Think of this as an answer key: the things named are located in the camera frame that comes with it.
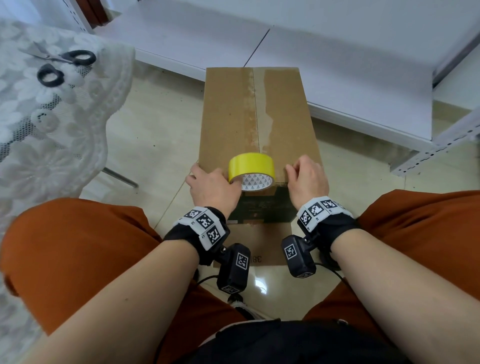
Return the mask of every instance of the metal rod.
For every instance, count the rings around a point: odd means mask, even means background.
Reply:
[[[138,183],[135,183],[132,180],[129,180],[127,177],[123,177],[121,174],[116,173],[115,171],[111,170],[110,168],[103,168],[102,172],[108,174],[109,176],[112,176],[113,178],[116,178],[117,180],[120,180],[126,184],[129,184],[133,188],[138,188]]]

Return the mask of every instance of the scissor handle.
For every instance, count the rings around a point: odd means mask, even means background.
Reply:
[[[57,78],[51,81],[45,81],[45,76],[49,74],[56,75]],[[62,71],[57,70],[53,67],[50,63],[44,64],[38,72],[36,73],[36,77],[38,81],[45,87],[57,87],[60,86],[62,83],[65,82],[64,73]]]
[[[96,61],[94,52],[86,49],[71,50],[60,55],[64,60],[73,63],[75,66],[90,66]],[[78,56],[88,56],[87,58],[78,58]]]

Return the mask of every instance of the yellow tape roll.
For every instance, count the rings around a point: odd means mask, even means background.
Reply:
[[[262,153],[243,153],[228,163],[228,181],[242,177],[243,191],[260,191],[275,181],[273,159]]]

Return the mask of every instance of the left hand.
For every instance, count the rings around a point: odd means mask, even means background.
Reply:
[[[190,171],[192,174],[185,178],[185,182],[190,186],[194,205],[214,207],[228,219],[240,199],[241,182],[230,184],[223,176],[222,169],[217,168],[212,173],[206,173],[198,163],[195,163]]]

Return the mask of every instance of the right hand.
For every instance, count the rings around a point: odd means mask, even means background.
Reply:
[[[285,166],[290,200],[297,210],[314,197],[328,196],[330,187],[323,167],[309,156],[301,156],[295,164]]]

